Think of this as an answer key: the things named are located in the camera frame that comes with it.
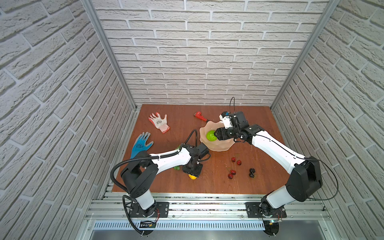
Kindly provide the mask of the green grape bunch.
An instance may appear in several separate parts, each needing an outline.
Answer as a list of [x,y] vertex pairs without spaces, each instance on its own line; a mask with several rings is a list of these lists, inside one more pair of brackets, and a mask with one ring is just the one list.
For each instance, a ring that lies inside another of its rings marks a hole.
[[[181,150],[182,147],[183,147],[183,143],[181,143],[181,144],[176,148],[176,150]],[[179,171],[180,169],[181,169],[181,166],[175,166],[175,167],[174,167],[174,170]]]

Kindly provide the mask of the green bumpy fake fruit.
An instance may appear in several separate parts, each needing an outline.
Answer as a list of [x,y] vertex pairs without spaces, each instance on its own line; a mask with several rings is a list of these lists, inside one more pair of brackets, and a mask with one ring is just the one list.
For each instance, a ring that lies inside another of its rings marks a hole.
[[215,136],[215,131],[214,130],[208,131],[207,134],[206,134],[206,138],[210,142],[216,141],[217,137]]

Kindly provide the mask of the black cherry pair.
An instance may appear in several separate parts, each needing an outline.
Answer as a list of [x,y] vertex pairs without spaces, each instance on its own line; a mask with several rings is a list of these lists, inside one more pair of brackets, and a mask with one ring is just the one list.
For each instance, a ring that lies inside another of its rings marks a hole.
[[254,178],[255,177],[255,172],[256,172],[256,170],[254,168],[250,168],[249,169],[249,177],[250,178]]

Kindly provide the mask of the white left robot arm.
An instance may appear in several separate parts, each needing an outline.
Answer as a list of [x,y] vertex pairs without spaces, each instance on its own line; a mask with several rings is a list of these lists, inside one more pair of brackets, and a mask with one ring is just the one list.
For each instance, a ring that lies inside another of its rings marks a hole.
[[153,211],[156,201],[150,187],[155,177],[174,167],[182,167],[182,171],[198,178],[202,172],[202,162],[210,157],[210,151],[205,144],[194,147],[182,144],[179,149],[162,154],[148,154],[142,151],[130,160],[121,172],[125,191],[135,199],[142,210]]

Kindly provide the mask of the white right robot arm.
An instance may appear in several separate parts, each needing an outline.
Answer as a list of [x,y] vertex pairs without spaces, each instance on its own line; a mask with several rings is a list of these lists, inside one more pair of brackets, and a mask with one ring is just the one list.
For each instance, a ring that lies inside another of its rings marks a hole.
[[289,149],[258,125],[242,129],[218,128],[215,136],[220,141],[241,139],[248,142],[273,158],[290,175],[284,186],[262,198],[260,208],[264,215],[270,215],[275,209],[294,201],[304,202],[323,185],[318,159]]

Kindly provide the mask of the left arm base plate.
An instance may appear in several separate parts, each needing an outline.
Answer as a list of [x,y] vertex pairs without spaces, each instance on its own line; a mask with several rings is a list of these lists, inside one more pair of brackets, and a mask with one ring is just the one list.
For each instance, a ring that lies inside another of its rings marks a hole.
[[130,206],[131,218],[167,218],[169,214],[169,202],[155,202],[148,209],[143,210],[139,203],[132,203]]

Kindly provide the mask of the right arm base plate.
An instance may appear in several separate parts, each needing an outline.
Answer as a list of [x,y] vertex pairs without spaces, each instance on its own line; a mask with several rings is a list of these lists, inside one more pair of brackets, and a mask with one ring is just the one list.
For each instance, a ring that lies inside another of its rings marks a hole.
[[284,206],[278,209],[269,209],[260,202],[246,202],[246,211],[248,218],[275,218],[284,219],[287,217]]

